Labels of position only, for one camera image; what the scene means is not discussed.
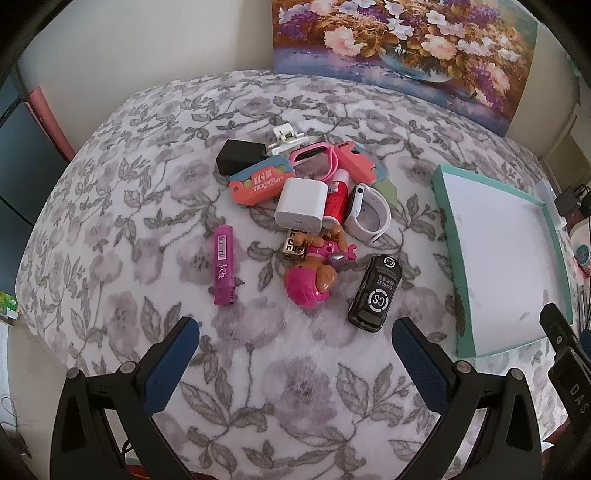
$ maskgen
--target red bottle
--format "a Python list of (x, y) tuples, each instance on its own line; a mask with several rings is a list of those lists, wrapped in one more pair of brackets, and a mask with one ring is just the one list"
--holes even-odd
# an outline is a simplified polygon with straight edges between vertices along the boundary
[(329, 193), (324, 207), (324, 228), (340, 225), (345, 219), (349, 200), (350, 175), (346, 170), (337, 170), (329, 184)]

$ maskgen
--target purple lighter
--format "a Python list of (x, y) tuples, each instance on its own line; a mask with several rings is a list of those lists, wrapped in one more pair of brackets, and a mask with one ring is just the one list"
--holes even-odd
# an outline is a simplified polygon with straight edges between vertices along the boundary
[(215, 305), (234, 303), (234, 230), (229, 225), (218, 226), (213, 233), (213, 292)]

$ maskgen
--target pink toy figure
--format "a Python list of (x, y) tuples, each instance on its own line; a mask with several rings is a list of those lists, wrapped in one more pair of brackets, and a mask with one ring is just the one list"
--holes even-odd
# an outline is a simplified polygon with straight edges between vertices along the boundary
[(356, 260), (357, 245), (349, 246), (345, 232), (340, 225), (335, 225), (329, 231), (328, 238), (297, 233), (294, 237), (295, 245), (307, 243), (304, 261), (294, 268), (285, 271), (283, 282), (287, 296), (304, 309), (313, 309), (330, 297), (330, 289), (338, 280), (334, 266), (327, 264), (335, 256), (339, 261), (344, 254), (347, 260)]

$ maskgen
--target white watch strap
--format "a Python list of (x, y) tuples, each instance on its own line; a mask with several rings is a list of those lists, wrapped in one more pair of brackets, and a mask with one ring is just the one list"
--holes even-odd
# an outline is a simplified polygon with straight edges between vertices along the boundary
[(369, 203), (378, 214), (379, 230), (372, 232), (359, 224), (358, 215), (361, 211), (360, 206), (358, 206), (358, 208), (353, 207), (351, 213), (345, 220), (345, 228), (355, 238), (358, 238), (362, 242), (371, 244), (380, 238), (386, 231), (388, 231), (388, 228), (390, 228), (390, 223), (392, 222), (392, 213), (390, 212), (390, 206), (388, 205), (388, 202), (380, 192), (368, 187), (363, 183), (360, 183), (355, 187), (355, 195), (360, 195), (357, 191), (359, 188), (363, 189), (363, 201)]

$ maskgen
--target flower vase painting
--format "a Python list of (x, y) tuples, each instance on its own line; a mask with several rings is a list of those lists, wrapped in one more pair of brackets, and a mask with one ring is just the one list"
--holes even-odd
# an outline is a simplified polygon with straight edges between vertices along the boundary
[(275, 71), (397, 90), (505, 135), (537, 21), (512, 0), (273, 0)]

